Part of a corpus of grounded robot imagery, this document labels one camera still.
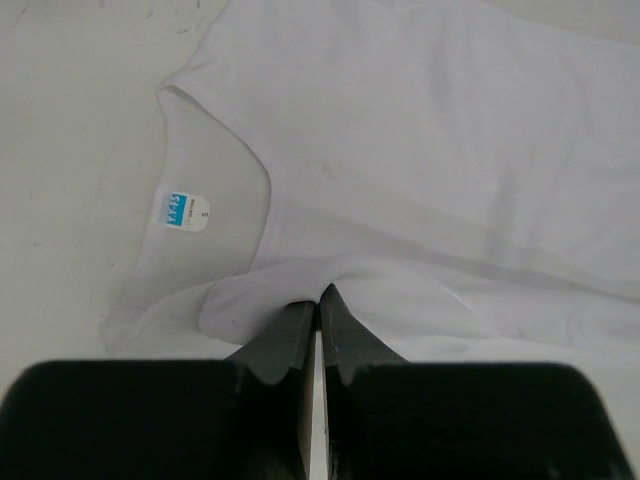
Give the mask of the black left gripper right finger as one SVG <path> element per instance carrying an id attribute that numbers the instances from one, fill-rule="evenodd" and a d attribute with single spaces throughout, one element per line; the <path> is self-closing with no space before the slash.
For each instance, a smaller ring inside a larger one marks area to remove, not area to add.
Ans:
<path id="1" fill-rule="evenodd" d="M 411 363 L 318 305 L 333 479 L 630 479 L 594 386 L 557 363 Z"/>

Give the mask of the white t shirt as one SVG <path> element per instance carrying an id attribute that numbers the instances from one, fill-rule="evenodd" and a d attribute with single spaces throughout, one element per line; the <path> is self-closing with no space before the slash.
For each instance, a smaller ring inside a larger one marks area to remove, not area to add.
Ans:
<path id="1" fill-rule="evenodd" d="M 481 1 L 232 1 L 158 88 L 122 355 L 335 286 L 415 361 L 639 366 L 639 49 Z"/>

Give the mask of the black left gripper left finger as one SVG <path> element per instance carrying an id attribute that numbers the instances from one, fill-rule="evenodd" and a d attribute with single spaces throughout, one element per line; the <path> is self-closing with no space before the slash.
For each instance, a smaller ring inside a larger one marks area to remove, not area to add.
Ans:
<path id="1" fill-rule="evenodd" d="M 222 360 L 70 360 L 1 405 L 5 479 L 305 479 L 315 306 Z"/>

